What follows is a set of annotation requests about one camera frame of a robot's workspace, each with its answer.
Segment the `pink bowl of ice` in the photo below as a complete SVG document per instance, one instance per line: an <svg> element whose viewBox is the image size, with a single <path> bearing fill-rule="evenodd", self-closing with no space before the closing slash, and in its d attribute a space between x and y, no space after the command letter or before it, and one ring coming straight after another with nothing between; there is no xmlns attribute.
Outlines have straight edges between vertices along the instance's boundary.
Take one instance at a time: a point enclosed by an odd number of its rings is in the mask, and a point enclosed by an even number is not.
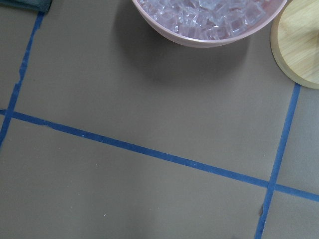
<svg viewBox="0 0 319 239"><path fill-rule="evenodd" d="M144 20L160 35L193 48L227 45L265 27L285 0L135 0Z"/></svg>

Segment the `round wooden stand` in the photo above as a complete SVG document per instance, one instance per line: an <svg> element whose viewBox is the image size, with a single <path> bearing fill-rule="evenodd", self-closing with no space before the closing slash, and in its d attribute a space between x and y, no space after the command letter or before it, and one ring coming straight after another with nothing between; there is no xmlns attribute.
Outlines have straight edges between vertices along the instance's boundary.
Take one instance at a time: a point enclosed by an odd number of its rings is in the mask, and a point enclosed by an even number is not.
<svg viewBox="0 0 319 239"><path fill-rule="evenodd" d="M292 81L319 88L319 2L289 0L271 28L271 49L282 72Z"/></svg>

